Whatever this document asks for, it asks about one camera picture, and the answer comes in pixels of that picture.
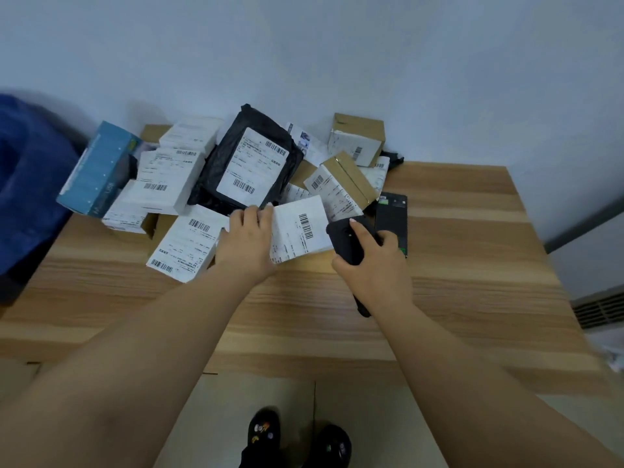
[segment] pile of packages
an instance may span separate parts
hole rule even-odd
[[[147,266],[188,282],[210,264],[234,210],[276,205],[271,259],[281,263],[331,250],[327,224],[362,215],[381,194],[391,155],[381,155],[380,120],[336,113],[327,144],[249,105],[216,145],[222,125],[188,117],[147,125],[141,139],[103,122],[57,201],[152,238]]]

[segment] black plastic mailer bag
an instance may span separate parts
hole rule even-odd
[[[275,202],[299,167],[303,152],[280,125],[243,105],[213,150],[189,203],[216,198],[233,209]]]

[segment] hand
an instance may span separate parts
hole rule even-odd
[[[275,272],[269,257],[272,223],[272,204],[260,212],[255,205],[244,212],[235,210],[230,215],[230,231],[221,231],[216,266],[232,270],[252,286],[264,281]]]
[[[350,224],[362,245],[364,259],[359,266],[351,266],[336,255],[331,264],[353,295],[372,315],[387,307],[412,305],[412,279],[397,236],[390,231],[378,232],[384,240],[379,246],[364,225],[353,219]]]

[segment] air vent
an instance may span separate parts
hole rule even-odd
[[[583,330],[624,322],[624,292],[573,307],[572,310]]]

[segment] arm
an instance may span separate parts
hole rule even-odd
[[[152,466],[234,310],[274,271],[272,217],[272,207],[260,223],[256,207],[234,212],[215,266],[107,328],[0,408],[0,465]]]
[[[621,467],[599,441],[529,393],[412,303],[412,282],[396,235],[377,245],[351,227],[364,249],[359,266],[333,266],[369,309],[392,347],[435,441],[451,468]]]

